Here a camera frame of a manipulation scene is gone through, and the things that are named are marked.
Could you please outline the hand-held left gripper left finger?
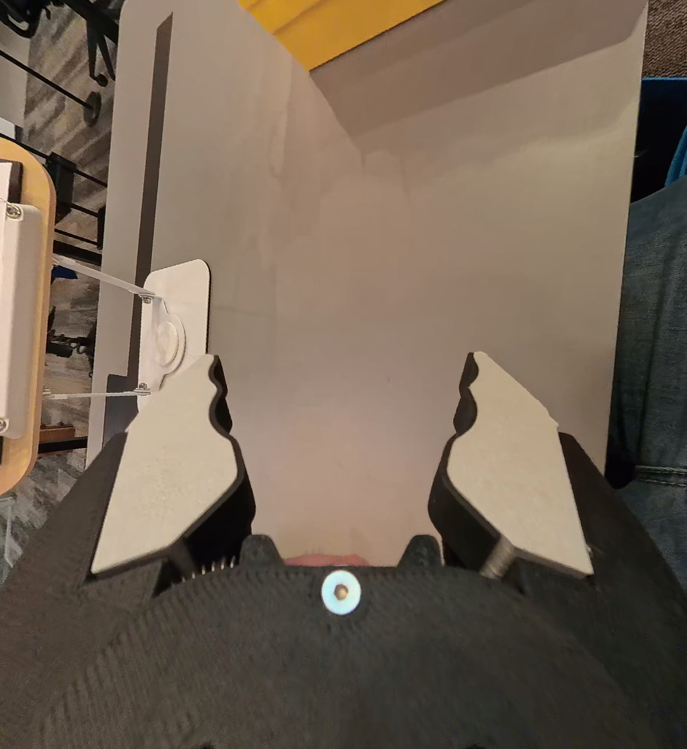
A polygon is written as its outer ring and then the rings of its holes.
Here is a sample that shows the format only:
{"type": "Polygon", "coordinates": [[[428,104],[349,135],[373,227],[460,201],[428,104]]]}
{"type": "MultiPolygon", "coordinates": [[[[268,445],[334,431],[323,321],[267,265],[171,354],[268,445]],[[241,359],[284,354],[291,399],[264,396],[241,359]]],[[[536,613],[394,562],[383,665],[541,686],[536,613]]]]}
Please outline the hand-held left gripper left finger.
{"type": "Polygon", "coordinates": [[[189,578],[238,560],[256,504],[226,396],[205,354],[148,398],[124,433],[94,575],[158,559],[189,578]]]}

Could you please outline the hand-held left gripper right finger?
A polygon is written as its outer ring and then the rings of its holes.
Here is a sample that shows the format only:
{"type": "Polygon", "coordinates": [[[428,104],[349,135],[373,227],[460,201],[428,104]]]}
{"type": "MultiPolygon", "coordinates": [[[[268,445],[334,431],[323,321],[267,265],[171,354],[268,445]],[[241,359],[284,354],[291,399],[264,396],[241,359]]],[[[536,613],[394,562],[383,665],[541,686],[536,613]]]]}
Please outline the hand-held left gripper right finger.
{"type": "Polygon", "coordinates": [[[483,352],[468,353],[458,392],[427,502],[444,564],[490,579],[517,561],[578,579],[593,575],[547,408],[483,352]]]}

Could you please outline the black office chair base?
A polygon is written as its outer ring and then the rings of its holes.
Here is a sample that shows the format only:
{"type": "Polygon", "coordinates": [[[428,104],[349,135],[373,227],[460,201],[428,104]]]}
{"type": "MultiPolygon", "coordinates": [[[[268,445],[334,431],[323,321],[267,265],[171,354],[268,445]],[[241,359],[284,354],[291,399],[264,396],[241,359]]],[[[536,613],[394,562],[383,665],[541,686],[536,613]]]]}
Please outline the black office chair base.
{"type": "Polygon", "coordinates": [[[89,77],[106,87],[115,79],[108,43],[118,44],[119,20],[123,2],[67,1],[66,4],[86,23],[89,77]]]}

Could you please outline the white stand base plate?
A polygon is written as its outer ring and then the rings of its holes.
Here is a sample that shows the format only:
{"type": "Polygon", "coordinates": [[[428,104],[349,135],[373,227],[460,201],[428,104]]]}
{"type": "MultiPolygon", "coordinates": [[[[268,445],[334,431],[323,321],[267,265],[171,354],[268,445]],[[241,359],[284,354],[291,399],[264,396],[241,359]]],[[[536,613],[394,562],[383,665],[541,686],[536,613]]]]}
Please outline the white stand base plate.
{"type": "Polygon", "coordinates": [[[46,252],[41,213],[30,205],[8,203],[0,218],[0,436],[21,438],[32,426],[31,407],[36,396],[30,387],[40,366],[34,351],[41,334],[32,314],[36,311],[38,280],[44,282],[49,275],[41,267],[44,259],[121,288],[142,303],[138,386],[127,392],[60,394],[47,399],[146,400],[206,353],[210,273],[205,261],[156,270],[143,288],[46,252]]]}

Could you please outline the yellow plastic bin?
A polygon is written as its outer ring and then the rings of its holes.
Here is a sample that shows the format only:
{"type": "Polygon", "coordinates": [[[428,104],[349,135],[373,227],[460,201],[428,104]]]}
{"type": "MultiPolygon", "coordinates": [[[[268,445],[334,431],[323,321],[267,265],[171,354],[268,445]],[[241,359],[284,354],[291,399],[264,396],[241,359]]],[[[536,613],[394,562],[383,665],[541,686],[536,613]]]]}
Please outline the yellow plastic bin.
{"type": "Polygon", "coordinates": [[[306,70],[439,5],[438,1],[240,1],[306,70]]]}

